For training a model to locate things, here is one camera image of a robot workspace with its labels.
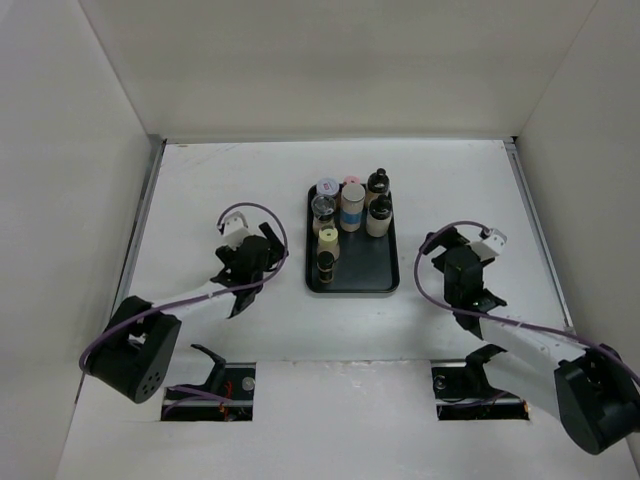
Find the small dark pepper bottle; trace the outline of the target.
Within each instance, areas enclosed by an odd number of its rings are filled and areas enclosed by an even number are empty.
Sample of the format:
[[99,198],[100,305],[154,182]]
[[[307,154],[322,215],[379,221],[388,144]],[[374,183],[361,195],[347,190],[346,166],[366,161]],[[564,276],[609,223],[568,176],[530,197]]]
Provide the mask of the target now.
[[334,279],[336,259],[332,252],[322,251],[317,256],[318,280],[322,284],[329,284]]

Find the yellow cap spice shaker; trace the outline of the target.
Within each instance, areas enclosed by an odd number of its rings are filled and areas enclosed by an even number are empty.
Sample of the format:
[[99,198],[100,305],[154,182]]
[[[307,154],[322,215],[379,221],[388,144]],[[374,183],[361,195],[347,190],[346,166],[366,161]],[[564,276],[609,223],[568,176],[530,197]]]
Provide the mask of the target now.
[[317,254],[323,252],[329,252],[335,260],[339,259],[339,231],[335,225],[324,225],[319,229]]

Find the clear cap salt grinder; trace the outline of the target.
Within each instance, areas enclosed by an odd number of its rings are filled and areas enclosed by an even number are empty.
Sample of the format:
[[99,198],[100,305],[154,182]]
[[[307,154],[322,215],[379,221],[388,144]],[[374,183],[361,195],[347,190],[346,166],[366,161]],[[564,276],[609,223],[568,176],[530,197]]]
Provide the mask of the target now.
[[316,194],[310,202],[313,214],[312,229],[315,233],[334,219],[336,211],[335,199],[325,194]]

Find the black cap white spice bottle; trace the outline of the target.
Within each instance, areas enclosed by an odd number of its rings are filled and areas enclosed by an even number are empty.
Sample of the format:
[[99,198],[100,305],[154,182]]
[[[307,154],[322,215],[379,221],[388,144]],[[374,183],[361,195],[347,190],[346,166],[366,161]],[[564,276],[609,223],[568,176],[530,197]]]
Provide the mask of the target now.
[[368,207],[366,219],[367,234],[374,238],[385,236],[393,218],[393,205],[389,196],[380,195]]

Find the blue label grey cap jar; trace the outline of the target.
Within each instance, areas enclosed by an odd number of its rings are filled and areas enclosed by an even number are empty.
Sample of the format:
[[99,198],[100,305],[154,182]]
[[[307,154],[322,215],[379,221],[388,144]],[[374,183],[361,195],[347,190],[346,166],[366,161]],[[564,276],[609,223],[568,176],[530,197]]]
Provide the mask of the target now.
[[366,191],[358,183],[346,184],[341,191],[340,226],[345,232],[360,228]]

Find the pink cap spice shaker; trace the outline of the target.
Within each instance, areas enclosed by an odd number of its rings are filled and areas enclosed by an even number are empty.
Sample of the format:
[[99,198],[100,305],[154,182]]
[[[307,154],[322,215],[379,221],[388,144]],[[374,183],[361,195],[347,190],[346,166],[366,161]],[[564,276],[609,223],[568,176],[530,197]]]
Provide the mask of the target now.
[[342,187],[346,187],[347,185],[351,185],[351,184],[360,184],[361,181],[357,176],[346,176],[343,181],[341,182],[341,186]]

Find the black cap brown spice bottle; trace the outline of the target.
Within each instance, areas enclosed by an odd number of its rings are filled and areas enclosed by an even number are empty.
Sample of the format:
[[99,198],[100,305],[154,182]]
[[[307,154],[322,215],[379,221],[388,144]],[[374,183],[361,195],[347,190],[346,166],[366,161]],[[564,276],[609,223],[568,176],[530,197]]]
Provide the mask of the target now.
[[384,168],[378,168],[367,179],[366,201],[370,203],[380,195],[386,195],[390,189],[390,179]]

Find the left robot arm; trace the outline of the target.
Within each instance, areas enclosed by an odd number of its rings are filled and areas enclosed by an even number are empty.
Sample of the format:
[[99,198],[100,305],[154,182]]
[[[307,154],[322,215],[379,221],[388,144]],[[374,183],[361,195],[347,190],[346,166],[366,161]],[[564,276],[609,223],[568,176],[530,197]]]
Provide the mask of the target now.
[[125,298],[103,333],[81,354],[82,372],[135,404],[149,400],[167,376],[179,333],[186,329],[186,315],[211,307],[216,320],[231,319],[245,311],[282,269],[287,235],[276,235],[266,222],[259,230],[236,247],[219,247],[215,254],[223,268],[201,287],[163,304]]

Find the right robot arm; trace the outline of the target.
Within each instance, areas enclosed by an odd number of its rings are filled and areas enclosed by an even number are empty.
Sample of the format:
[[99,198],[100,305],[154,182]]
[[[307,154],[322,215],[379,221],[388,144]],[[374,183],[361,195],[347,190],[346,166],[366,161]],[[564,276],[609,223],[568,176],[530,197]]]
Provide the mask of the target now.
[[[472,241],[455,221],[430,232],[417,257],[432,256],[443,276],[443,297],[419,293],[450,312],[483,341],[466,358],[464,384],[483,396],[493,389],[516,395],[556,418],[583,451],[598,455],[639,430],[639,377],[619,354],[568,331],[494,314],[506,301],[484,285],[484,270],[503,251],[506,236],[479,224]],[[435,249],[441,252],[432,255]]]

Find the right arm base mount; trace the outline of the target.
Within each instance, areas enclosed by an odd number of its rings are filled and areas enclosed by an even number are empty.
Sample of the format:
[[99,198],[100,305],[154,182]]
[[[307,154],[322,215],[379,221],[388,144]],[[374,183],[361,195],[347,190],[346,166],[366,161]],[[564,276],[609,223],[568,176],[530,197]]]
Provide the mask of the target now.
[[464,360],[431,363],[436,415],[440,421],[528,421],[527,403],[489,384],[484,367],[504,350],[483,346]]

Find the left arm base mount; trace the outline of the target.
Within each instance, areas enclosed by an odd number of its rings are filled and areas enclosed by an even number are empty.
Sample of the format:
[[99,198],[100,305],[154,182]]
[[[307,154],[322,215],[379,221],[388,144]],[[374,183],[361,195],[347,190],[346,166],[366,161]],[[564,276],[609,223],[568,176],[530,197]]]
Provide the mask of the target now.
[[192,344],[171,360],[160,419],[164,422],[249,422],[253,419],[257,366],[229,362]]

